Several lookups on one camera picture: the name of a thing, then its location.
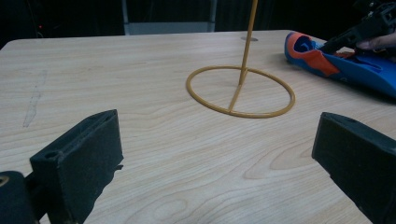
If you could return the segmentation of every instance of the yellow stick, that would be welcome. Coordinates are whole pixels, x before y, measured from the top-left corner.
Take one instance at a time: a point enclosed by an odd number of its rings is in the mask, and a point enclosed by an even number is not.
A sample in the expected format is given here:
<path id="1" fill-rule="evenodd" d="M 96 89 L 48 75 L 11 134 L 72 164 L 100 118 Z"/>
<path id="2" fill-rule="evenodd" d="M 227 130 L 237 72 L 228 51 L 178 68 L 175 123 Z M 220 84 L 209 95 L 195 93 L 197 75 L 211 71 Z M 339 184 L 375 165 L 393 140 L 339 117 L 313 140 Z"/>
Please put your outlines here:
<path id="1" fill-rule="evenodd" d="M 245 76 L 246 76 L 245 70 L 247 67 L 247 60 L 248 60 L 248 49 L 250 47 L 251 33 L 253 31 L 254 19 L 256 17 L 257 3 L 258 0 L 253 0 L 253 5 L 251 6 L 250 21 L 248 23 L 248 29 L 247 29 L 247 41 L 245 44 L 244 59 L 242 61 L 241 75 L 239 76 L 239 85 L 242 85 L 245 81 Z"/>

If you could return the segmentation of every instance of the wooden table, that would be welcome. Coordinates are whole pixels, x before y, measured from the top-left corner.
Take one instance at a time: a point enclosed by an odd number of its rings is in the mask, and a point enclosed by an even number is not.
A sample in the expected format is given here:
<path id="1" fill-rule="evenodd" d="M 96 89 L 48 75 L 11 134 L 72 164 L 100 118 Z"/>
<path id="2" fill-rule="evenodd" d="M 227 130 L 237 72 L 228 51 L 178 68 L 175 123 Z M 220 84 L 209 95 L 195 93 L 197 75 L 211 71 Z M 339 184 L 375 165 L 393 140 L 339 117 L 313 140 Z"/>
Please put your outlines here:
<path id="1" fill-rule="evenodd" d="M 28 175 L 37 151 L 89 115 L 118 109 L 124 167 L 86 223 L 369 223 L 311 150 L 323 111 L 396 138 L 395 104 L 288 63 L 288 33 L 254 32 L 247 61 L 295 91 L 294 108 L 271 119 L 215 112 L 185 88 L 196 69 L 240 65 L 246 32 L 10 42 L 0 51 L 0 170 Z M 213 71 L 192 86 L 222 105 L 238 78 Z M 236 107 L 268 111 L 288 100 L 253 75 Z"/>

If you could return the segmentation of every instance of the dark background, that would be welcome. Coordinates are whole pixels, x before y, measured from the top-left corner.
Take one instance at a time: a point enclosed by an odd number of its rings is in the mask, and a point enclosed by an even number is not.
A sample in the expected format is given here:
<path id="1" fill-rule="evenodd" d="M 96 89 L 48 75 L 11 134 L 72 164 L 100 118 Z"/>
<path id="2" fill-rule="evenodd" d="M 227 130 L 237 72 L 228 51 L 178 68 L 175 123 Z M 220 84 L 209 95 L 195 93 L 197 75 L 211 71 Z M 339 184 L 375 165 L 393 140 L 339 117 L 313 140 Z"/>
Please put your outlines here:
<path id="1" fill-rule="evenodd" d="M 219 0 L 216 32 L 246 31 L 251 2 Z M 255 30 L 329 39 L 358 24 L 355 0 L 259 0 Z M 209 21 L 210 0 L 127 0 L 129 22 Z M 0 48 L 9 40 L 124 35 L 121 0 L 0 0 Z"/>

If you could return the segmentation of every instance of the human hand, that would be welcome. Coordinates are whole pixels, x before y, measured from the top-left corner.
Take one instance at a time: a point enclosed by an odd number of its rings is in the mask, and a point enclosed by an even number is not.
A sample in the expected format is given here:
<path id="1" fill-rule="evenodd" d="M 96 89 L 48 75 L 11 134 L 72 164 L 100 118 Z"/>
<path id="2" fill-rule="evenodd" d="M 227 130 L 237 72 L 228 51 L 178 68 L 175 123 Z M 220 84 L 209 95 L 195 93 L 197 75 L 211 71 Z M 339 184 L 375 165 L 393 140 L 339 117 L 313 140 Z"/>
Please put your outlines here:
<path id="1" fill-rule="evenodd" d="M 381 35 L 358 42 L 359 49 L 385 49 L 396 47 L 396 31 L 390 35 Z"/>

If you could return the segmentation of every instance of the orange and blue object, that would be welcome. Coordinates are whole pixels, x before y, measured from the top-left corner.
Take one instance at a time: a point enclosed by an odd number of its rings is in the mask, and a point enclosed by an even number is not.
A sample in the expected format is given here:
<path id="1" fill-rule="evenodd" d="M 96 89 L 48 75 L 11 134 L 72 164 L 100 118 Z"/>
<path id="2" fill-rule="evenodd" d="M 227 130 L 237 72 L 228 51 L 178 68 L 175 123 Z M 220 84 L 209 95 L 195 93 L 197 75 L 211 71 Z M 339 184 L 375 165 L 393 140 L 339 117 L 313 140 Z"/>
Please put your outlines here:
<path id="1" fill-rule="evenodd" d="M 297 32 L 285 40 L 286 58 L 318 75 L 368 87 L 396 99 L 396 63 L 374 53 L 327 54 L 310 36 Z"/>

